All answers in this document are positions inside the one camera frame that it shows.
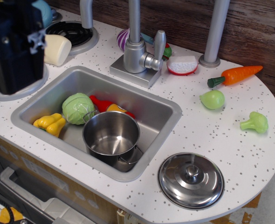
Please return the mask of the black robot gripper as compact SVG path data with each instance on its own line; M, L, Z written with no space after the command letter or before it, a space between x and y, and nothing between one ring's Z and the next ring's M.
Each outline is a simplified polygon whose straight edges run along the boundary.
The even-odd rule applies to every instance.
M14 94L41 80L45 29L32 0L0 2L0 92Z

